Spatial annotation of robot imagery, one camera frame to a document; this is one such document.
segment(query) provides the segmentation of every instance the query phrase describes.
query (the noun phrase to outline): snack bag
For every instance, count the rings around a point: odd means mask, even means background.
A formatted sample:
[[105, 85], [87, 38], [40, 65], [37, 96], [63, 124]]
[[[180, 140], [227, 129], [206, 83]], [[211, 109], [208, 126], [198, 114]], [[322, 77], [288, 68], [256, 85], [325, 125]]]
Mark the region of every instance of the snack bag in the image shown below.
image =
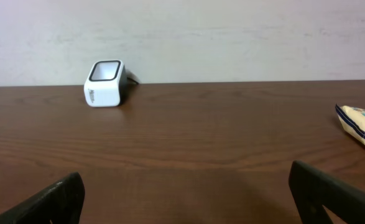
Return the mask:
[[365, 145], [365, 110], [336, 105], [336, 111], [344, 130]]

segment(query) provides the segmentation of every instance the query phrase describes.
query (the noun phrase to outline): brown tabletop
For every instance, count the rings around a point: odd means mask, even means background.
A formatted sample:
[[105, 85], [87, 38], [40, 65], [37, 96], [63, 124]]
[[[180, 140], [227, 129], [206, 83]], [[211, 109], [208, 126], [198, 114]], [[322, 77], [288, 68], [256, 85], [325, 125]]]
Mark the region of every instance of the brown tabletop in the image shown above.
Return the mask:
[[0, 88], [0, 213], [78, 171], [80, 223], [300, 223], [293, 160], [365, 191], [336, 103], [365, 108], [365, 81], [139, 85], [116, 108]]

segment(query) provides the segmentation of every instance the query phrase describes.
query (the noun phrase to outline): white plastic casing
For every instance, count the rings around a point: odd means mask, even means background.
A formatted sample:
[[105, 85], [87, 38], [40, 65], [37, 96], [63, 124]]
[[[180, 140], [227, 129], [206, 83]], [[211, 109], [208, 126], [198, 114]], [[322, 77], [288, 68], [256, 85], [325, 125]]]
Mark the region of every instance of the white plastic casing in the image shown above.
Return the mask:
[[96, 62], [84, 84], [85, 100], [90, 106], [117, 106], [127, 83], [121, 60]]

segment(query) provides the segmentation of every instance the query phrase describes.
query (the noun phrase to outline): cream colored bag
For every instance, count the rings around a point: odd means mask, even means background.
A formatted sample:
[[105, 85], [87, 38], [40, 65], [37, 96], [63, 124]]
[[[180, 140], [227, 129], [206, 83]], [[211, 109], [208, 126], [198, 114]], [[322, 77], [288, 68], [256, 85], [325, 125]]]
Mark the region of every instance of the cream colored bag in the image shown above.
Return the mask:
[[365, 110], [336, 105], [336, 111], [344, 130], [365, 145]]

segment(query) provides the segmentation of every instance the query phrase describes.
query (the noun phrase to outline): black object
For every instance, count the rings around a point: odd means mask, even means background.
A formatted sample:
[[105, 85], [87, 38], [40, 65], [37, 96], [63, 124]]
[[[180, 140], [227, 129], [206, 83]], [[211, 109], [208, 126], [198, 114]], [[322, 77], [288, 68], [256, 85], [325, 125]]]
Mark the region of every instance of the black object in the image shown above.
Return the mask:
[[289, 186], [303, 224], [333, 223], [322, 205], [348, 224], [365, 223], [365, 193], [304, 162], [293, 162]]
[[1, 214], [0, 224], [77, 224], [84, 196], [80, 175], [72, 173]]

